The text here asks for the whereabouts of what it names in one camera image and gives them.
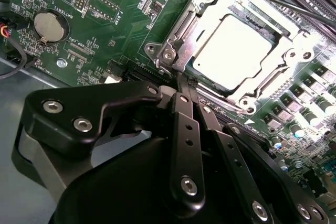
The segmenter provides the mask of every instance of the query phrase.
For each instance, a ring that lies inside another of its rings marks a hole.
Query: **green circuit board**
[[[37,41],[33,22],[28,28],[13,30],[12,36],[29,55],[37,57],[36,68],[70,86],[98,84],[110,62],[121,66],[132,62],[156,77],[164,78],[143,48],[147,42],[164,41],[187,2],[188,0],[11,0],[12,11],[30,20],[44,9],[53,9],[61,13],[69,24],[69,36],[56,44],[43,45]],[[319,129],[304,129],[306,134],[300,139],[290,132],[290,121],[283,122],[282,127],[273,130],[265,123],[264,117],[280,104],[279,98],[292,85],[304,82],[321,66],[330,66],[336,58],[336,45],[329,38],[320,35],[310,24],[296,23],[318,38],[314,46],[316,58],[310,63],[301,64],[294,75],[271,97],[259,100],[257,113],[250,116],[237,114],[202,97],[200,100],[219,115],[239,123],[261,137],[270,139],[274,135],[280,136],[285,142],[279,153],[289,166],[289,175],[299,180],[307,170],[323,169],[326,163],[335,159],[328,144],[336,140],[336,131],[333,128],[336,116],[324,118]],[[57,66],[59,58],[67,61],[66,68]],[[187,72],[209,87],[213,86],[213,83],[192,69],[188,68]],[[336,88],[334,83],[328,82],[324,87],[328,93]],[[313,101],[322,97],[318,93],[310,95]],[[301,168],[295,168],[297,161],[303,163]]]
[[[31,29],[13,32],[30,55],[40,59],[37,68],[71,85],[97,84],[109,61],[126,65],[133,61],[157,72],[143,52],[148,41],[162,41],[188,0],[12,0],[12,10],[33,19],[42,9],[63,14],[69,37],[43,46]],[[157,3],[156,11],[150,11]],[[68,67],[58,68],[65,58]]]

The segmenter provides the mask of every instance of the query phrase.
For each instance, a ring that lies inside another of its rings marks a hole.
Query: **surface mount component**
[[[277,128],[282,126],[282,123],[280,123],[275,116],[271,114],[267,114],[264,118],[265,123],[271,127],[272,129],[276,130]]]
[[[286,110],[284,110],[282,107],[280,107],[279,105],[276,106],[273,109],[273,113],[279,117],[280,119],[282,119],[283,121],[287,121],[293,118],[293,115],[290,114],[289,112],[287,112]]]
[[[65,40],[70,27],[65,17],[56,10],[46,9],[35,15],[35,36],[44,44],[52,44]]]

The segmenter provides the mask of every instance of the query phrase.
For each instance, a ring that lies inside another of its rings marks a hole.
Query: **capacitor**
[[[327,115],[332,115],[332,114],[335,114],[336,112],[336,106],[332,105],[330,102],[326,100],[320,101],[317,105]]]
[[[331,95],[336,98],[336,89],[331,92]]]
[[[271,141],[272,141],[273,146],[274,146],[275,149],[281,149],[282,148],[282,144],[280,143],[279,137],[273,136],[271,138]]]
[[[286,173],[288,172],[288,166],[285,163],[285,160],[280,160],[278,161],[278,166],[280,166],[280,168]]]
[[[303,167],[303,163],[301,161],[296,161],[295,162],[295,168],[300,169]]]
[[[336,142],[334,141],[331,141],[329,144],[328,144],[329,148],[330,148],[330,151],[332,154],[336,155]]]
[[[320,123],[320,119],[318,119],[318,117],[313,112],[307,112],[304,115],[304,118],[313,127],[317,126]]]
[[[299,124],[293,124],[289,127],[289,129],[296,138],[301,138],[305,135],[305,131],[300,127]]]

